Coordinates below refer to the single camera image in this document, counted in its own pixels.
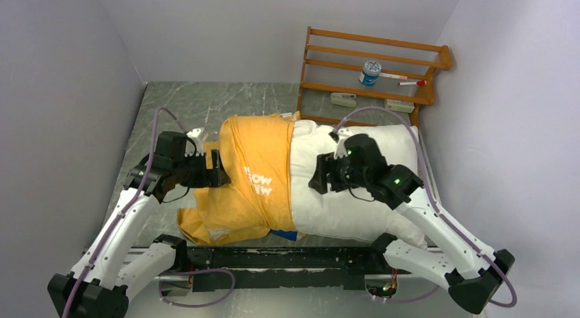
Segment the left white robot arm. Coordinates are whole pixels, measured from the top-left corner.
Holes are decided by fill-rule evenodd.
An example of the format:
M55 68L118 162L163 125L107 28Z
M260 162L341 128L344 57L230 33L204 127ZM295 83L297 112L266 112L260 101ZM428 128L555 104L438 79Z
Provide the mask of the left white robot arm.
M186 241L158 236L145 252L125 259L153 211L176 186L220 187L229 182L219 152L206 153L203 128L164 131L153 153L132 168L113 213L66 275L55 274L48 292L60 317L124 317L131 300L156 276L191 271Z

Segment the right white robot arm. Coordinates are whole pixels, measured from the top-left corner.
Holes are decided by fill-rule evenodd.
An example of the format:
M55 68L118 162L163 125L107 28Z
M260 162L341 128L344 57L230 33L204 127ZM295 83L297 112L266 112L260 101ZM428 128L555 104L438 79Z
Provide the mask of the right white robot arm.
M437 204L423 180L404 165L389 165L377 142L367 134L340 138L333 153L317 156L316 168L308 186L319 194L362 188L373 200L385 204L419 227L442 251L412 249L401 239L392 240L369 255L371 268L387 272L390 268L420 276L446 290L465 311L478 315L501 285L510 290L511 308L517 296L507 275L515 263L506 249L496 250L472 235L443 207Z

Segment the white pillow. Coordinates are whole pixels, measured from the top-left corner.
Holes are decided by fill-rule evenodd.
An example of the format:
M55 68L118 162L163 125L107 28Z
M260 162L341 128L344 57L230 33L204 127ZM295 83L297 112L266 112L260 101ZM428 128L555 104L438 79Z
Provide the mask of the white pillow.
M398 212L372 200L368 191L332 192L320 195L308 187L319 154L337 149L329 133L332 127L298 120L293 127L289 171L293 223L308 245L366 242L389 233L425 249L424 232Z

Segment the blue orange cartoon pillowcase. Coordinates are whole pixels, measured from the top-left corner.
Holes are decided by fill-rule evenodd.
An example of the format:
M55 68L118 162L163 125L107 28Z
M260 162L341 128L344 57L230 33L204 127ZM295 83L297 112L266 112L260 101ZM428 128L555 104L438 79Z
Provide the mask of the blue orange cartoon pillowcase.
M258 239L271 231L296 238L289 158L294 119L280 114L232 116L217 142L230 181L195 189L194 208L180 209L177 226L199 246Z

